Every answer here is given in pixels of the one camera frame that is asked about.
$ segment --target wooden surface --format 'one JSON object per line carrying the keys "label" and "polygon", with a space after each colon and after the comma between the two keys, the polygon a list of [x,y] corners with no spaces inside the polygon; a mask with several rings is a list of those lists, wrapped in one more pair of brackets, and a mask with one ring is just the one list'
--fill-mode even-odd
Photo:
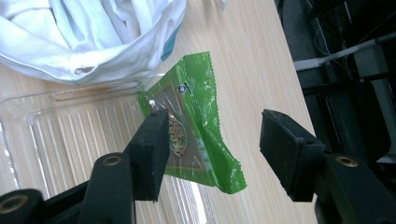
{"label": "wooden surface", "polygon": [[[292,203],[260,153],[262,111],[290,115],[313,132],[273,0],[189,0],[166,72],[183,55],[210,51],[221,133],[240,160],[247,188],[234,195],[207,188],[217,223],[316,223],[312,203]],[[0,98],[63,89],[0,65]]]}

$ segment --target green snack wrapper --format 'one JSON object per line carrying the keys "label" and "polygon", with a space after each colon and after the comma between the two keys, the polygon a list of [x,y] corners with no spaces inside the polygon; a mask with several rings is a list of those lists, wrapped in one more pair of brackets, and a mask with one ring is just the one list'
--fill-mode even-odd
{"label": "green snack wrapper", "polygon": [[236,193],[247,185],[241,165],[222,141],[209,52],[183,57],[146,92],[143,113],[169,110],[171,154],[165,173]]}

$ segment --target transparent plastic container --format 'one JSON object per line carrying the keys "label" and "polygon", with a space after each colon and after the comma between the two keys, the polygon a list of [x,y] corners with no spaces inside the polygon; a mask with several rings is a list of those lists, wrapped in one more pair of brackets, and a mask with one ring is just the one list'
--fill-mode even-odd
{"label": "transparent plastic container", "polygon": [[[48,199],[88,180],[93,163],[122,152],[144,120],[137,92],[160,77],[9,98],[0,103],[0,194]],[[205,187],[166,175],[157,203],[136,202],[137,223],[215,223]]]}

